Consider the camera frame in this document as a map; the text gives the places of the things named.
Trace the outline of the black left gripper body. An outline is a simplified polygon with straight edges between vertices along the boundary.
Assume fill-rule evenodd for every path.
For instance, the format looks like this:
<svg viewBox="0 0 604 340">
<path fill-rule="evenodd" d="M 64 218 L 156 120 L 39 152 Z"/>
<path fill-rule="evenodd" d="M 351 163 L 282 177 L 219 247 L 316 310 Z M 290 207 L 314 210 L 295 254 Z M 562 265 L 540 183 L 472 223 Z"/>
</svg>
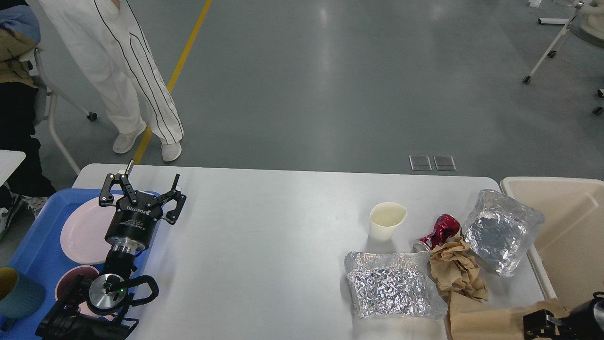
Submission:
<svg viewBox="0 0 604 340">
<path fill-rule="evenodd" d="M 136 253 L 148 249 L 157 222 L 163 215 L 162 207 L 148 208 L 142 201 L 138 201 L 136 206 L 132 206 L 129 201 L 118 201 L 115 209 L 104 236 L 112 250 Z"/>
</svg>

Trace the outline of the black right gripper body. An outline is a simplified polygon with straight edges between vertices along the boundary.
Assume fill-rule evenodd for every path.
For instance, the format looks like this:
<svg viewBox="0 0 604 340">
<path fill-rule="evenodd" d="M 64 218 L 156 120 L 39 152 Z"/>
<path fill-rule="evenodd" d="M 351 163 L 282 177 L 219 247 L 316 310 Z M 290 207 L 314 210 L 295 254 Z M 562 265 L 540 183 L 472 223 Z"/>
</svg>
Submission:
<svg viewBox="0 0 604 340">
<path fill-rule="evenodd" d="M 566 320 L 576 340 L 602 340 L 604 338 L 603 292 L 593 293 L 593 299 L 574 308 Z"/>
</svg>

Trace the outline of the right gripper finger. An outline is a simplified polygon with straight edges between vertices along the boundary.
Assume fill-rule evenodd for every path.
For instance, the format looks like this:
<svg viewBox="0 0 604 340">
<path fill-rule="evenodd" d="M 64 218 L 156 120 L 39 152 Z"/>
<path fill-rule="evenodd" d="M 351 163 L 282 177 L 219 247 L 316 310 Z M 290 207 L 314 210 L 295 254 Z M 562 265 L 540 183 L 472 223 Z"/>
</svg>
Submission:
<svg viewBox="0 0 604 340">
<path fill-rule="evenodd" d="M 523 338 L 535 340 L 547 338 L 551 340 L 562 340 L 564 335 L 559 331 L 563 322 L 554 317 L 552 312 L 541 309 L 523 316 Z"/>
</svg>

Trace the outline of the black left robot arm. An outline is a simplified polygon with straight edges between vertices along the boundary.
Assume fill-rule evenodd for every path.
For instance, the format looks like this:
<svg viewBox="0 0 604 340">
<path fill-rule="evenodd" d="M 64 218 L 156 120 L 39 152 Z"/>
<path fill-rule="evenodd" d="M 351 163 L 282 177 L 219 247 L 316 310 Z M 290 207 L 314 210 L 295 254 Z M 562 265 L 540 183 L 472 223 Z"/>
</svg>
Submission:
<svg viewBox="0 0 604 340">
<path fill-rule="evenodd" d="M 43 340 L 125 340 L 139 320 L 127 318 L 131 307 L 151 303 L 159 295 L 152 276 L 134 273 L 137 256 L 149 249 L 158 222 L 175 224 L 187 200 L 178 186 L 162 195 L 137 191 L 129 176 L 134 161 L 121 173 L 107 174 L 99 206 L 115 213 L 104 240 L 110 250 L 95 279 L 77 275 L 36 329 Z"/>
</svg>

